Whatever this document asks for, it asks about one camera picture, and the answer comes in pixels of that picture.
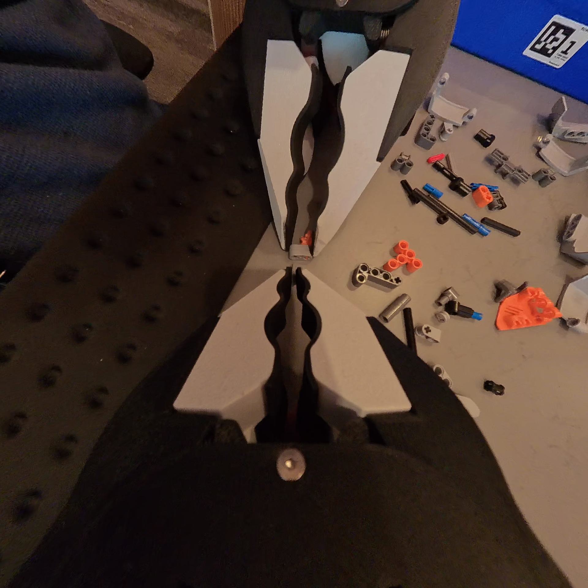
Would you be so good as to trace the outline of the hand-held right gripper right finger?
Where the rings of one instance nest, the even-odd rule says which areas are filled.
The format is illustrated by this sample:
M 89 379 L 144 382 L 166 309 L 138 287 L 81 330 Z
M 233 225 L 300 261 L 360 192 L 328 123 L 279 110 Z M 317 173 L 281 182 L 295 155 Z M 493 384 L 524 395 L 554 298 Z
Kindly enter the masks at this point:
M 301 439 L 327 442 L 372 415 L 412 405 L 367 317 L 308 269 L 297 268 L 304 351 L 296 425 Z

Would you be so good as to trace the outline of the short dark grey angled beam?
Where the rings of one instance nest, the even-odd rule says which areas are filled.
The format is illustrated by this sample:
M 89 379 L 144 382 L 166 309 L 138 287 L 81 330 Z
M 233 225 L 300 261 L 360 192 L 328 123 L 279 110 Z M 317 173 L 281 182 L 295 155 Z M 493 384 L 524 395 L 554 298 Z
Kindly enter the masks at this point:
M 437 143 L 434 126 L 436 123 L 436 116 L 429 114 L 428 117 L 421 124 L 416 136 L 415 145 L 429 151 Z

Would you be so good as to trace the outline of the orange flat panel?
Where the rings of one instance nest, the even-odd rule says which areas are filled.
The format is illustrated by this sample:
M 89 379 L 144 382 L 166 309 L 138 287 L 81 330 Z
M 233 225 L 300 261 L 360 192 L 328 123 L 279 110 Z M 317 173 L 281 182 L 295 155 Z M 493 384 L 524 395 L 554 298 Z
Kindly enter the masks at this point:
M 526 287 L 499 303 L 495 326 L 500 331 L 542 326 L 562 313 L 541 288 Z

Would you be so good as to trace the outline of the dark grey angled connector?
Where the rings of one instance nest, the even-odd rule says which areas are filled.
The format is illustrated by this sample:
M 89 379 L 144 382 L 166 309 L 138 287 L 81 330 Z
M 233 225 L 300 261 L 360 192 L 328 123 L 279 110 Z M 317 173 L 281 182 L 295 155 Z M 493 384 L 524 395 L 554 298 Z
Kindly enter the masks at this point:
M 529 283 L 526 281 L 519 286 L 516 286 L 513 283 L 506 281 L 506 280 L 495 281 L 494 282 L 495 291 L 494 291 L 493 300 L 494 300 L 494 302 L 500 304 L 505 299 L 507 299 L 513 295 L 517 295 L 518 293 L 524 291 L 528 286 L 529 286 Z

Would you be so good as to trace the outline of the short black axle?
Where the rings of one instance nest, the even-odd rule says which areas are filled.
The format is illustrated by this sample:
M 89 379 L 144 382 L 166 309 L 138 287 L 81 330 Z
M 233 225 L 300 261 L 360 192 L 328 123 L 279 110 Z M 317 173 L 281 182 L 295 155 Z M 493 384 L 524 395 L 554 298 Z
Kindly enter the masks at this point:
M 519 237 L 521 235 L 521 231 L 518 229 L 515 229 L 509 225 L 506 225 L 504 223 L 501 223 L 499 221 L 497 221 L 496 219 L 490 218 L 490 217 L 483 217 L 481 219 L 481 223 L 483 225 L 485 225 L 486 227 L 489 227 L 490 229 L 499 231 L 503 234 L 509 235 L 511 237 Z

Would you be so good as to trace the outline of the pile of small technic pieces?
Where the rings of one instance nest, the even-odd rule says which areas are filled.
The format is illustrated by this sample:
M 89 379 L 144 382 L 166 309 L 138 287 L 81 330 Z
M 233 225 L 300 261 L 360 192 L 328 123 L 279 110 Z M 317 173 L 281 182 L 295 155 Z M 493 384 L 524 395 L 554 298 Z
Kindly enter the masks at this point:
M 407 180 L 401 180 L 400 184 L 405 194 L 407 195 L 409 201 L 413 205 L 423 203 L 430 210 L 434 211 L 438 218 L 446 217 L 448 220 L 451 220 L 455 224 L 458 224 L 461 228 L 463 228 L 472 235 L 478 233 L 477 228 L 475 228 L 473 224 L 471 224 L 465 218 L 458 215 L 454 210 L 445 205 L 439 199 L 435 198 L 429 193 L 425 193 L 419 189 L 412 188 Z

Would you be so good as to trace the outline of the light grey panel with holes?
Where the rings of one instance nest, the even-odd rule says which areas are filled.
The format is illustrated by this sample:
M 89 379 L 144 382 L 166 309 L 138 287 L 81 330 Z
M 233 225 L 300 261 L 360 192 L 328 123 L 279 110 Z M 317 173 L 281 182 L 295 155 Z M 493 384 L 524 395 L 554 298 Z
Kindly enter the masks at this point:
M 587 123 L 566 121 L 567 111 L 566 97 L 561 96 L 552 107 L 548 118 L 550 133 L 561 141 L 587 144 Z

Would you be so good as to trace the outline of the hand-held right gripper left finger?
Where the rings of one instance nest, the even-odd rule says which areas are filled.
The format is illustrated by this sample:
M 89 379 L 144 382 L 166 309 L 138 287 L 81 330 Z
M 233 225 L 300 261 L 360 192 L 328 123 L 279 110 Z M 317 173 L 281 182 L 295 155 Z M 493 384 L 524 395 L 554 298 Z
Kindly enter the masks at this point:
M 268 387 L 281 388 L 277 336 L 285 326 L 292 270 L 281 269 L 219 317 L 173 408 L 238 423 L 247 442 L 256 426 L 279 411 Z

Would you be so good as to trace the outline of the black connector with blue pin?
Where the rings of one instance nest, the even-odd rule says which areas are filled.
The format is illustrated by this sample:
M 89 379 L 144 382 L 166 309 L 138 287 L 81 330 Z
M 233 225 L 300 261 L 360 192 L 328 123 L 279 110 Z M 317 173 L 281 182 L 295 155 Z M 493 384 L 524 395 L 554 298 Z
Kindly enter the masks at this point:
M 458 316 L 461 318 L 482 320 L 483 315 L 479 312 L 474 311 L 471 307 L 461 304 L 457 300 L 451 300 L 445 304 L 445 311 L 452 316 Z

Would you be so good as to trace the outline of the light grey boxy panel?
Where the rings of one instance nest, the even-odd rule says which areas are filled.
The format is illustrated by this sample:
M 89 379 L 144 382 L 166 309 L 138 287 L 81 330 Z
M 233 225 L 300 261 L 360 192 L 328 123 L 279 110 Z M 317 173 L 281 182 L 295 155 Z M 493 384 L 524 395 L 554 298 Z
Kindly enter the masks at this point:
M 560 252 L 587 266 L 587 216 L 571 214 L 560 237 Z

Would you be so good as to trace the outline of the dark grey tube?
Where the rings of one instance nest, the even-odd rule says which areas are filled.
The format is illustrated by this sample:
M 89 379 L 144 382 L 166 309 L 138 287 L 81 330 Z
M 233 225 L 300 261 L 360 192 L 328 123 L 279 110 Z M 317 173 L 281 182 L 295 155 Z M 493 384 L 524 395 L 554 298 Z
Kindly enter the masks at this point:
M 379 313 L 379 318 L 384 323 L 389 323 L 411 302 L 411 296 L 408 294 L 401 294 Z

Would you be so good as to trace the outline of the wooden pillar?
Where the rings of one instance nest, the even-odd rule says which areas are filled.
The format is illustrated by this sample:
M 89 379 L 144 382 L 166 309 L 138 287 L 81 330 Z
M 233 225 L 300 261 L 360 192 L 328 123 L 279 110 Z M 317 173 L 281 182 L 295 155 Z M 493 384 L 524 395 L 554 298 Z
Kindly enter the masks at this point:
M 208 1 L 214 49 L 241 24 L 246 1 Z

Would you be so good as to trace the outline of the light grey curved panel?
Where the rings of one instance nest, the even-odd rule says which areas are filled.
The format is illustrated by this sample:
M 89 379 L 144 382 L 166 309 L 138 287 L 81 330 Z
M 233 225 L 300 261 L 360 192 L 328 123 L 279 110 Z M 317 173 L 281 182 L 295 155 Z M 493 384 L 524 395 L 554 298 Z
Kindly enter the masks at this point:
M 474 120 L 477 115 L 477 109 L 458 105 L 447 100 L 442 95 L 442 91 L 445 89 L 449 79 L 450 76 L 447 72 L 443 73 L 439 78 L 429 100 L 428 112 L 444 122 L 461 127 L 463 124 Z
M 556 306 L 569 330 L 587 334 L 587 275 L 564 284 Z
M 535 147 L 539 158 L 564 177 L 587 171 L 587 155 L 573 157 L 563 150 L 550 134 L 539 136 L 536 139 Z

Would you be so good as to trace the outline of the blue storage bin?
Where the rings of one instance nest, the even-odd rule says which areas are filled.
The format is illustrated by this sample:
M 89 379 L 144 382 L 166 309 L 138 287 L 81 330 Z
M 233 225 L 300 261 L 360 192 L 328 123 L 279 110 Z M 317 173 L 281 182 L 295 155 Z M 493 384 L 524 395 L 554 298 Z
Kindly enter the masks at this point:
M 587 1 L 461 1 L 452 44 L 587 102 Z

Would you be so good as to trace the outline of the dark grey double cross block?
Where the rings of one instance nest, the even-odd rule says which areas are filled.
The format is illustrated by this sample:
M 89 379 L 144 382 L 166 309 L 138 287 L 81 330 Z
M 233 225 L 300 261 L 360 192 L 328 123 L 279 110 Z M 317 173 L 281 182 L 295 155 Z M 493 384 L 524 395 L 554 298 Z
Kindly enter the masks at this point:
M 494 149 L 486 155 L 485 161 L 493 166 L 494 172 L 504 180 L 520 185 L 526 183 L 531 174 L 524 170 L 523 167 L 515 165 L 511 158 L 499 149 Z

